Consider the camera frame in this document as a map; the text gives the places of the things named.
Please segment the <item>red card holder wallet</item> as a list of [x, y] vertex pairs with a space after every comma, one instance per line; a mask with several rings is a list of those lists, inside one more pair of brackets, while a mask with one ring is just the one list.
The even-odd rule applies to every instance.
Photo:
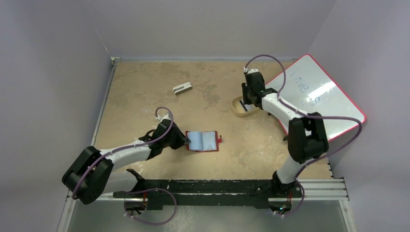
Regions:
[[217, 131], [186, 131], [190, 140], [187, 150], [193, 152], [216, 152], [222, 143], [222, 136]]

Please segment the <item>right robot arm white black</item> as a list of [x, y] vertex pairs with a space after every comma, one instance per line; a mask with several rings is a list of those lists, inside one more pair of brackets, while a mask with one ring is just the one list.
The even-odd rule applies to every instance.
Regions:
[[244, 103], [253, 104], [287, 124], [285, 141], [288, 142], [290, 156], [274, 172], [271, 184], [272, 192], [282, 197], [290, 191], [302, 166], [328, 151], [323, 118], [318, 112], [308, 113], [297, 109], [279, 96], [276, 90], [267, 88], [257, 69], [246, 71], [244, 76], [246, 81], [241, 85]]

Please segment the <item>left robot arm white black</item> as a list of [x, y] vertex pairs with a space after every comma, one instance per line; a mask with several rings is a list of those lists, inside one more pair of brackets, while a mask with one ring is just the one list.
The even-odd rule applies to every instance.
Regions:
[[152, 159], [169, 147], [179, 149], [190, 139], [171, 119], [163, 119], [155, 129], [134, 142], [111, 149], [86, 147], [62, 177], [74, 199], [83, 204], [94, 202], [105, 192], [112, 171], [138, 161]]

